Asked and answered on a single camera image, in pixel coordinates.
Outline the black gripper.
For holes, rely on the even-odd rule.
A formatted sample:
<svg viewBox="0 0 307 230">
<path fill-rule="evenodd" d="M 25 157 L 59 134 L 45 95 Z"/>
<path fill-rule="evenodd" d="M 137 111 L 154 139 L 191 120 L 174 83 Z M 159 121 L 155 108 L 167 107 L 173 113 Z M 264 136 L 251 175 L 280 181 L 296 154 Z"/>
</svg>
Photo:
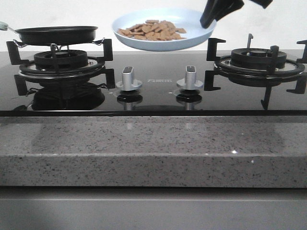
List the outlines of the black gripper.
<svg viewBox="0 0 307 230">
<path fill-rule="evenodd" d="M 266 9 L 273 0 L 251 0 L 253 3 Z M 202 28 L 208 28 L 211 23 L 219 21 L 228 14 L 241 9 L 244 6 L 242 0 L 208 0 L 200 18 Z"/>
</svg>

